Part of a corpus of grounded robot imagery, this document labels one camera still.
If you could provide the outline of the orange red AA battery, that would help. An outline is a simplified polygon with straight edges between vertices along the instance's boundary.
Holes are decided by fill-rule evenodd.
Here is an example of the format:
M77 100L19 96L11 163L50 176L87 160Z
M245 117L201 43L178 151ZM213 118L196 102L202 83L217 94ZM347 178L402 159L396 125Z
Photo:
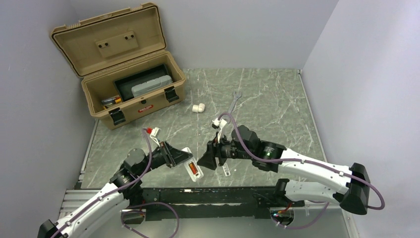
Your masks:
M199 175L199 172L197 170L197 167L195 166L195 164L193 162L189 163L188 166L189 166L189 168L190 168L190 170L191 170L191 172L192 172L192 174L194 176L198 176Z

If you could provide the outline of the white remote control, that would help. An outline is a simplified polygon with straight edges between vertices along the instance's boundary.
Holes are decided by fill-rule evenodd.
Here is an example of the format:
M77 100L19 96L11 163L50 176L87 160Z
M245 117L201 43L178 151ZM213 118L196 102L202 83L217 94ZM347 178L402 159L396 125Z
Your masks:
M197 159L192 154L192 151L190 150L190 148L185 147L185 148L182 149L182 151L190 154L189 158L186 161L183 162L183 165L184 165L187 173L189 174L191 180L193 182L197 182L198 180L200 180L204 176L204 173L203 173L202 169L198 166Z

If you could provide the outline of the white battery cover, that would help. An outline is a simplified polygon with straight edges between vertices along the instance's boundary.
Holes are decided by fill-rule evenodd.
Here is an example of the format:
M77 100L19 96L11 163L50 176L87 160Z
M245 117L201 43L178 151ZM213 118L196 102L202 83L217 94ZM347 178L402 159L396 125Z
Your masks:
M224 164L224 165L222 166L222 169L223 169L224 175L225 175L226 177L228 177L228 176L230 176L230 175L231 175L231 173L230 173L230 169L229 169L229 167L228 167L228 165L227 165L227 164Z

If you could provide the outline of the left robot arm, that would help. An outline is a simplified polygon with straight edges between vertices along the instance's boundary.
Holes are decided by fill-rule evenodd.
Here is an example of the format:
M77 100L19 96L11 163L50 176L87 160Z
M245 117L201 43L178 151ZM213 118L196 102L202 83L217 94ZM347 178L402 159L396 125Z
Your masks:
M131 150L110 181L92 198L69 215L40 225L40 238L86 238L107 219L126 208L136 208L147 201L141 187L141 178L148 172L168 166L173 168L189 159L193 154L188 148L176 149L166 141L152 152Z

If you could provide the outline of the white pvc elbow fitting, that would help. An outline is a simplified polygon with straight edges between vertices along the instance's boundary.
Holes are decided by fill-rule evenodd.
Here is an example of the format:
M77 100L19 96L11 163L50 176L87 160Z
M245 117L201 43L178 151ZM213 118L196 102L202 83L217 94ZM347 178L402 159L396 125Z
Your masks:
M199 103L197 105L192 106L192 112L194 113L202 113L205 111L206 105L204 103Z

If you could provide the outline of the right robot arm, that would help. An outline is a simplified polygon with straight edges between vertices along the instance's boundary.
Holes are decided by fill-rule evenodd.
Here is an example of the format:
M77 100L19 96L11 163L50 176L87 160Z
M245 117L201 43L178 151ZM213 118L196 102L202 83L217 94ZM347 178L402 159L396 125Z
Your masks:
M353 214L367 214L370 179L364 165L340 166L300 155L283 145L259 139L244 125L233 130L231 136L231 140L219 135L210 140L198 165L215 170L227 159L249 159L262 171L282 171L310 179L310 182L279 179L272 197L279 206L313 200L338 204Z

